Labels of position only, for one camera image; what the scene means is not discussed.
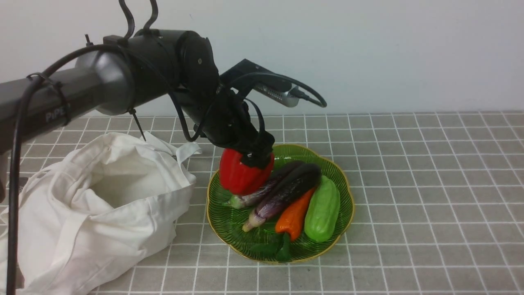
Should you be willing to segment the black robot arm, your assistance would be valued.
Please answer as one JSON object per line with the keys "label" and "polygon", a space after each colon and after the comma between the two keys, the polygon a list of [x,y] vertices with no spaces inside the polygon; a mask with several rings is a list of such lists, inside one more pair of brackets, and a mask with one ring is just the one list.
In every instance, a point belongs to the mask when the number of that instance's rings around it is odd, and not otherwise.
{"label": "black robot arm", "polygon": [[131,39],[107,36],[41,73],[1,84],[1,153],[66,126],[92,110],[108,116],[169,95],[187,141],[206,137],[236,150],[249,167],[266,168],[274,138],[249,119],[246,98],[219,75],[211,43],[194,31],[151,30]]}

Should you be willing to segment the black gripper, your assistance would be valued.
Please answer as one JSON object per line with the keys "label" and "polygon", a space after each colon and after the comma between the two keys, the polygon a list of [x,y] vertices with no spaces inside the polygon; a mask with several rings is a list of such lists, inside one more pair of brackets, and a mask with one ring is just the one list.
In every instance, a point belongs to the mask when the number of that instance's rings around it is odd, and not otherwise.
{"label": "black gripper", "polygon": [[264,118],[256,104],[230,89],[220,90],[206,98],[188,89],[176,89],[179,119],[187,115],[194,123],[182,126],[188,141],[207,138],[210,143],[241,154],[241,163],[248,167],[266,168],[273,152],[274,137],[265,129]]}

